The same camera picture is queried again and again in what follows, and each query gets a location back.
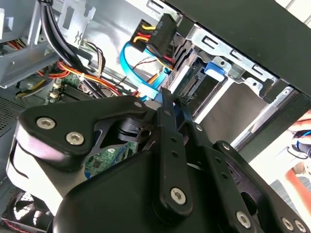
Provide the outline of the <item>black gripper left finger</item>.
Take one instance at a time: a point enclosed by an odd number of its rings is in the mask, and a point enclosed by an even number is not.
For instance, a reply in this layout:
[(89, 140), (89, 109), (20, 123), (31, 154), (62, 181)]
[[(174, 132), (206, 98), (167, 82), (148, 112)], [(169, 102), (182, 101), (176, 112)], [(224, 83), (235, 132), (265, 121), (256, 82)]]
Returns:
[(24, 110), (17, 118), (8, 159), (9, 179), (44, 201), (56, 215), (66, 195), (90, 179), (85, 176), (88, 158), (102, 149), (135, 141), (140, 149), (128, 159), (141, 152), (154, 157), (155, 214), (188, 217), (193, 202), (173, 97), (161, 89), (156, 99), (161, 102), (156, 110), (129, 95)]

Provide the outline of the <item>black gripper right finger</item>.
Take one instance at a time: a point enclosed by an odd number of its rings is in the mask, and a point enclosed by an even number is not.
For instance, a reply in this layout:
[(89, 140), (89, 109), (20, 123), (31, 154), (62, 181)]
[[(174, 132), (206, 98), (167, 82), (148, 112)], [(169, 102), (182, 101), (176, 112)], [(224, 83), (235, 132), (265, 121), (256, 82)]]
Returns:
[(309, 233), (302, 218), (225, 141), (211, 143), (187, 105), (174, 101), (177, 128), (187, 137), (187, 161), (200, 166), (201, 194), (211, 205), (216, 233)]

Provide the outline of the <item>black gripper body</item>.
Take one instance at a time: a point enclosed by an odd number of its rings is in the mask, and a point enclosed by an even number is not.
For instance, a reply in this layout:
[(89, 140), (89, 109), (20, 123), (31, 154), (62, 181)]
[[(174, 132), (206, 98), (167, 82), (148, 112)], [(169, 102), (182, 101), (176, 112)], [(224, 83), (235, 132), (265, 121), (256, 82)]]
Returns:
[(72, 189), (55, 219), (55, 233), (219, 233), (206, 174), (187, 166), (193, 211), (184, 221), (168, 225), (152, 207), (154, 157), (148, 152), (94, 176)]

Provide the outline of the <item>person's hand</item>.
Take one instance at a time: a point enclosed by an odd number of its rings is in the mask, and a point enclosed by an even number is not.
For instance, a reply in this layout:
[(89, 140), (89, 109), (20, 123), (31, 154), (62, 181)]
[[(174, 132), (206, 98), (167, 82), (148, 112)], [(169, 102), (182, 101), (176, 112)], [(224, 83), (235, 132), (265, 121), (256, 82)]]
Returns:
[(292, 126), (289, 127), (289, 130), (293, 132), (298, 131), (310, 131), (311, 130), (311, 117), (304, 116), (296, 121)]

